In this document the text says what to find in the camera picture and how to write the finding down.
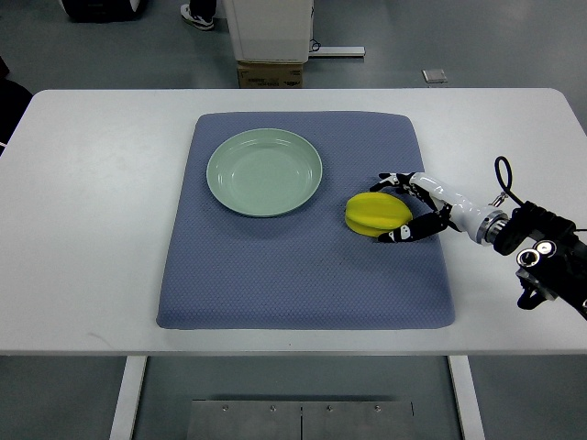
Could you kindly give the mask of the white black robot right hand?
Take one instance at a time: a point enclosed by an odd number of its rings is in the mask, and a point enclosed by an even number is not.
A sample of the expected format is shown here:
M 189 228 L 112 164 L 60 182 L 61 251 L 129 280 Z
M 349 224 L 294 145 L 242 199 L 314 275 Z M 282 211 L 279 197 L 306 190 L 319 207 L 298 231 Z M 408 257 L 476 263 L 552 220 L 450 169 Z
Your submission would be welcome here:
M 493 230 L 508 220 L 507 214 L 495 206 L 476 204 L 424 172 L 381 173 L 379 177 L 380 181 L 370 187 L 372 193 L 391 187 L 415 197 L 430 208 L 429 213 L 379 235 L 378 240 L 383 243 L 415 242 L 450 227 L 485 246 L 492 242 L 490 236 Z

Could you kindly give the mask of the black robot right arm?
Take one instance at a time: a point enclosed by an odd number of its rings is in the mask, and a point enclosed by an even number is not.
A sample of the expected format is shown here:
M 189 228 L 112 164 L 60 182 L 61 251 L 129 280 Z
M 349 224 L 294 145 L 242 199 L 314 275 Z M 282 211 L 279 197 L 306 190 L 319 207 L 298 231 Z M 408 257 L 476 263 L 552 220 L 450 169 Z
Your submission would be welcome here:
M 586 244 L 577 236 L 581 230 L 569 219 L 521 201 L 512 192 L 513 173 L 506 157 L 495 159 L 494 171 L 502 192 L 493 206 L 509 198 L 517 207 L 510 215 L 501 211 L 488 214 L 480 226 L 480 237 L 503 256 L 516 253 L 515 275 L 522 287 L 517 306 L 533 310 L 561 298 L 585 317 Z

